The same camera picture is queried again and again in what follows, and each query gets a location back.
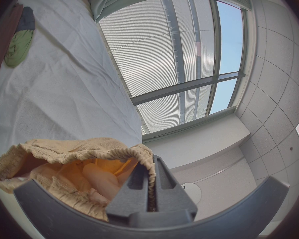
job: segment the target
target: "beige fabric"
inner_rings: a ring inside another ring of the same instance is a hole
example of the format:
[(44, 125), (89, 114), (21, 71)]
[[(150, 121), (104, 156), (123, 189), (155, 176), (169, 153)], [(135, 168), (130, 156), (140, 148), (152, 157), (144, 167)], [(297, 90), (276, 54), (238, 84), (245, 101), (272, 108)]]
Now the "beige fabric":
[(82, 169), (84, 165), (93, 162), (119, 176), (131, 170), (137, 161), (149, 171), (149, 201), (153, 208), (156, 174), (152, 151), (143, 144), (127, 148), (112, 138), (84, 141), (35, 139), (13, 145), (0, 158), (0, 188), (12, 193), (30, 178), (36, 179), (67, 205), (107, 221), (106, 204), (89, 200), (91, 186), (82, 176)]

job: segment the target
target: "blue sky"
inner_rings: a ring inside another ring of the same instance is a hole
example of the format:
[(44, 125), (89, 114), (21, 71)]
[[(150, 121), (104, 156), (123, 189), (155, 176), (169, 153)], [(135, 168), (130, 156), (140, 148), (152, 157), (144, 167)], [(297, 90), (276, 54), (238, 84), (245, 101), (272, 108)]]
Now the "blue sky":
[[(243, 22), (241, 10), (226, 3), (217, 2), (222, 33), (220, 74), (239, 70), (243, 48)], [(217, 84), (210, 114), (226, 109), (237, 79)]]

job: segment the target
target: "window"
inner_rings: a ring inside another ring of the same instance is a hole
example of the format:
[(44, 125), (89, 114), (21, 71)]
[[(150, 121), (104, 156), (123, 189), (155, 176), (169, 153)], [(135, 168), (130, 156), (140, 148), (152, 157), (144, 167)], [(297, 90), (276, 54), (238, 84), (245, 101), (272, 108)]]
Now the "window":
[(242, 11), (223, 2), (148, 0), (103, 18), (99, 29), (142, 134), (227, 108), (244, 76)]

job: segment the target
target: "green clothing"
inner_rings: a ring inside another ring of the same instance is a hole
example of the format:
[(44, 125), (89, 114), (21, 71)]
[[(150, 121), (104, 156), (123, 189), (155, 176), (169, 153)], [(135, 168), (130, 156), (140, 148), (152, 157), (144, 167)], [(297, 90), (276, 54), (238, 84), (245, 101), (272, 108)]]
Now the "green clothing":
[(31, 46), (32, 35), (33, 30), (21, 30), (14, 34), (4, 56), (7, 66), (15, 68), (24, 61)]

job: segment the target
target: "brown cloth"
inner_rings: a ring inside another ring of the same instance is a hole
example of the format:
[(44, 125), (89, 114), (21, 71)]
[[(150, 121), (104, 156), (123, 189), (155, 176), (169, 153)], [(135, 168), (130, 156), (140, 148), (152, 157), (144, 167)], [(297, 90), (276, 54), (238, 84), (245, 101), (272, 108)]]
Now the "brown cloth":
[(0, 24), (0, 67), (6, 51), (9, 48), (9, 44), (15, 34), (22, 11), (23, 5), (17, 3)]
[(149, 171), (149, 205), (155, 207), (155, 163), (153, 153), (143, 144), (131, 148), (112, 138), (77, 141), (34, 139), (13, 145), (0, 157), (0, 188), (7, 193), (36, 179), (49, 193), (91, 217), (108, 221), (104, 202), (91, 201), (83, 167), (95, 163), (115, 176), (140, 162)]

